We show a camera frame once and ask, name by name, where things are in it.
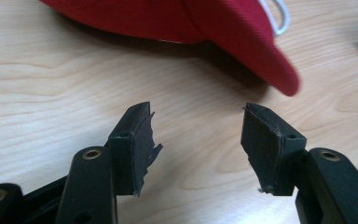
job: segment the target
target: black clamp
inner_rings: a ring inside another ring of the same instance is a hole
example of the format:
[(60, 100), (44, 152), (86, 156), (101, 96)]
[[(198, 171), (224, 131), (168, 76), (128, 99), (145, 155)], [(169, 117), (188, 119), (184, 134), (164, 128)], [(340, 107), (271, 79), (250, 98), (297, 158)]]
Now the black clamp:
[(261, 191), (291, 196), (301, 223), (358, 224), (358, 171), (341, 153), (305, 149), (307, 139), (272, 110), (246, 105), (241, 144)]
[(117, 224), (117, 195), (137, 195), (155, 147), (150, 103), (130, 107), (104, 147), (73, 157), (68, 176), (25, 196), (15, 184), (0, 184), (0, 224)]

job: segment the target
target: red cap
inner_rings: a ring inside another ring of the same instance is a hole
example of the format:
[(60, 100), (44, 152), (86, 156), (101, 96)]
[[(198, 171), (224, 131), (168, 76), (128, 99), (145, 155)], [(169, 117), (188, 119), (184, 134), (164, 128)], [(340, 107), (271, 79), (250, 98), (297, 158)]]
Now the red cap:
[(257, 0), (42, 0), (65, 16), (112, 33), (181, 43), (210, 40), (286, 95), (295, 69), (275, 47)]

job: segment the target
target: clamp jaw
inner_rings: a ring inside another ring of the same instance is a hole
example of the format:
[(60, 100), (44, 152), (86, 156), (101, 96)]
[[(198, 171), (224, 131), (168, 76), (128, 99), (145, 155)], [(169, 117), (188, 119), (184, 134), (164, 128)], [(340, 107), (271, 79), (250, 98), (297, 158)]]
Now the clamp jaw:
[(139, 196), (155, 146), (150, 103), (130, 107), (104, 147), (73, 157), (68, 176), (25, 196), (15, 184), (0, 184), (0, 224), (117, 224), (117, 195)]
[(247, 104), (241, 144), (261, 190), (291, 196), (301, 223), (358, 224), (358, 171), (341, 153), (305, 149), (307, 139), (270, 109)]

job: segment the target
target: wooden table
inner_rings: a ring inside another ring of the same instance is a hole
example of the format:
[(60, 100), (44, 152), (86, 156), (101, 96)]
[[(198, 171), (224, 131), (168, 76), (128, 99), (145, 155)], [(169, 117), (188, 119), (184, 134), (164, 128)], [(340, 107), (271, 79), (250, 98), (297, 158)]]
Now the wooden table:
[(75, 153), (103, 145), (125, 110), (150, 101), (164, 145), (120, 223), (298, 223), (295, 197), (257, 191), (240, 145), (242, 107), (270, 107), (358, 168), (358, 1), (286, 0), (276, 44), (301, 75), (286, 97), (212, 44), (110, 35), (41, 2), (0, 1), (0, 183), (24, 193), (67, 175)]

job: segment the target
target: white strap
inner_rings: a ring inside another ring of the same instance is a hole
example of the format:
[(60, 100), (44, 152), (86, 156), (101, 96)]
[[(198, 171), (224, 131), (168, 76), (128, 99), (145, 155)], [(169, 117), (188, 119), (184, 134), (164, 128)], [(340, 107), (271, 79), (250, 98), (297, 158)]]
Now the white strap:
[(271, 23), (272, 30), (274, 31), (275, 35), (281, 35), (284, 32), (286, 32), (287, 28), (290, 24), (290, 15), (289, 10), (286, 7), (286, 4), (283, 2), (283, 0), (273, 0), (275, 5), (278, 7), (281, 13), (282, 17), (282, 26), (279, 27), (277, 22), (275, 21), (274, 17), (272, 16), (271, 10), (269, 10), (269, 6), (267, 5), (266, 0), (258, 0), (260, 2), (260, 5), (264, 8), (264, 10), (267, 13), (269, 22)]

